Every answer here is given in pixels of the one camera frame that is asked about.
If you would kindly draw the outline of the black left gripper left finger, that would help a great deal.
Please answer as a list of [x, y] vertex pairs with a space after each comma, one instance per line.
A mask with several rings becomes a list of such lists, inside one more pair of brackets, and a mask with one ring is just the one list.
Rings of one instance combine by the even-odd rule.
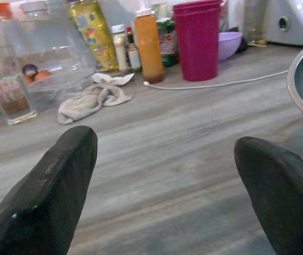
[[89, 126], [64, 132], [0, 202], [0, 254], [67, 254], [97, 161]]

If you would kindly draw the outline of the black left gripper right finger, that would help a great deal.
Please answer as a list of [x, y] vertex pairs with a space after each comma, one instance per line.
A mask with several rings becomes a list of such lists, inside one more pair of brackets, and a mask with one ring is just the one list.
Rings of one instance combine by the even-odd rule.
[[234, 145], [239, 176], [276, 254], [303, 254], [303, 160], [269, 141], [242, 137]]

